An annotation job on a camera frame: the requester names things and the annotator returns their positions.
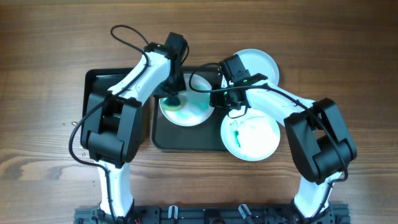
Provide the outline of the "white plate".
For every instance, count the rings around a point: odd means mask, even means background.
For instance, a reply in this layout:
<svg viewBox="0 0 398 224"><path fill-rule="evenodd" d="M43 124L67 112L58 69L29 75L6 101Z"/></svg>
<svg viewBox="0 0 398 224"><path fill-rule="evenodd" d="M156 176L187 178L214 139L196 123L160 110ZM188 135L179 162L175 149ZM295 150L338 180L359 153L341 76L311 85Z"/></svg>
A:
<svg viewBox="0 0 398 224"><path fill-rule="evenodd" d="M279 69L276 62L270 55L258 49L244 49L236 52L235 54L239 55L243 65L251 74L251 76L248 78L247 85L251 85L255 80L259 80L259 78L254 78L254 76L257 74L264 75L267 80L274 85L279 84Z"/></svg>

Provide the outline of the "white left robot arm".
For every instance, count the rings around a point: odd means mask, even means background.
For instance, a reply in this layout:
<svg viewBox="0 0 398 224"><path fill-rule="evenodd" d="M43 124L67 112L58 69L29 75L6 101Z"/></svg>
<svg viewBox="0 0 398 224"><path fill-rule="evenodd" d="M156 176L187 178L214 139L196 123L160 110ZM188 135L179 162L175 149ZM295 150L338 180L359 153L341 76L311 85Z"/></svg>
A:
<svg viewBox="0 0 398 224"><path fill-rule="evenodd" d="M164 44L149 43L132 69L93 69L86 73L81 146L98 168L102 200L95 220L127 223L134 216L129 164L142 143L143 106L151 95L176 96L186 89L182 61L188 48L171 32Z"/></svg>

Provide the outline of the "green and yellow sponge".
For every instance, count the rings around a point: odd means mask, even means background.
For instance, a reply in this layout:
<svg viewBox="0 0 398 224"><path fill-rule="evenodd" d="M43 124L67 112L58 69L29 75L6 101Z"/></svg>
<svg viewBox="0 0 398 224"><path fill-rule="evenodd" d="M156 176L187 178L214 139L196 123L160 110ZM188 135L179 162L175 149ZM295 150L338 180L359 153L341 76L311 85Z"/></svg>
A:
<svg viewBox="0 0 398 224"><path fill-rule="evenodd" d="M183 100L177 96L165 98L161 102L161 107L166 111L176 111L183 107Z"/></svg>

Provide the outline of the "white plate cleaned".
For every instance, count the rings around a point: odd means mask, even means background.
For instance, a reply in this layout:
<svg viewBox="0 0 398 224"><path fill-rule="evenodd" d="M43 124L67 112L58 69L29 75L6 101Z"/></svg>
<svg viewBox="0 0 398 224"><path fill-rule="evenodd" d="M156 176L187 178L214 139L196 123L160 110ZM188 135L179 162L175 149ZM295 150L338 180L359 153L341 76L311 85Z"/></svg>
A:
<svg viewBox="0 0 398 224"><path fill-rule="evenodd" d="M181 91L177 96L181 106L176 109L166 105L166 98L159 100L162 114L173 124L179 126L196 126L205 122L213 113L214 107L210 106L210 94L193 91L189 87L190 74L184 74L186 90Z"/></svg>
<svg viewBox="0 0 398 224"><path fill-rule="evenodd" d="M245 161L268 158L280 143L277 121L254 108L230 111L221 123L220 134L225 148Z"/></svg>

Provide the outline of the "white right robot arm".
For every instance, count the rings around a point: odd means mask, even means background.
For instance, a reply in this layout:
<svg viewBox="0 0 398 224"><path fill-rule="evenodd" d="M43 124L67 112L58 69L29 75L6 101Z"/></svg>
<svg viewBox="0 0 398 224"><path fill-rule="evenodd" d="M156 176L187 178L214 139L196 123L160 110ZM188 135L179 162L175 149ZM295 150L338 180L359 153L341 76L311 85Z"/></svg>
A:
<svg viewBox="0 0 398 224"><path fill-rule="evenodd" d="M278 86L279 70L266 53L246 49L218 63L223 77L210 92L211 102L238 113L261 111L285 128L293 162L302 179L294 197L298 212L308 221L328 208L337 182L348 178L348 165L357 149L336 103L301 98Z"/></svg>

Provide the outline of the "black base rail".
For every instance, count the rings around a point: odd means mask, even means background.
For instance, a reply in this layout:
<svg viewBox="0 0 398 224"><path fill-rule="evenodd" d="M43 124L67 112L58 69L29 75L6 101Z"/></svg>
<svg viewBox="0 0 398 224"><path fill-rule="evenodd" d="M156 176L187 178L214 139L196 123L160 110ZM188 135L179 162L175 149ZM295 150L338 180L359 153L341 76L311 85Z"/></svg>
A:
<svg viewBox="0 0 398 224"><path fill-rule="evenodd" d="M301 217L292 204L273 204L262 207L242 204L235 207L170 207L135 206L127 218L118 223L142 224L210 224L210 223L350 223L346 204L331 204L313 220Z"/></svg>

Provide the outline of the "dark grey serving tray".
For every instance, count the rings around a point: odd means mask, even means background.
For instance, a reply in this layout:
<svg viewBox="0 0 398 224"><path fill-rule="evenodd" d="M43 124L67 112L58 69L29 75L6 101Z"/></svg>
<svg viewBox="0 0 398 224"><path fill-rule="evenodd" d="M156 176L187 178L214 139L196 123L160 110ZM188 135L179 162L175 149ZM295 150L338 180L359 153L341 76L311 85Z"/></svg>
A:
<svg viewBox="0 0 398 224"><path fill-rule="evenodd" d="M160 98L154 101L151 139L164 152L226 152L220 134L221 123L228 111L214 108L211 116L196 126L179 126L161 112Z"/></svg>

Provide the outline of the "black water tray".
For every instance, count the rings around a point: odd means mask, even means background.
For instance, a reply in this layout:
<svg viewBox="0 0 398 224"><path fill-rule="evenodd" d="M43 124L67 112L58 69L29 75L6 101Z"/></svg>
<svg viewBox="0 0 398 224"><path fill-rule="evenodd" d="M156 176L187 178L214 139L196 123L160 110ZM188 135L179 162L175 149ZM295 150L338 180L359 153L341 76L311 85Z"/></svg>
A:
<svg viewBox="0 0 398 224"><path fill-rule="evenodd" d="M86 115L88 98L93 90L107 90L109 87L119 83L133 68L101 68L89 70L85 75L85 89L83 97L82 116ZM142 104L142 144L149 135L150 120L150 98Z"/></svg>

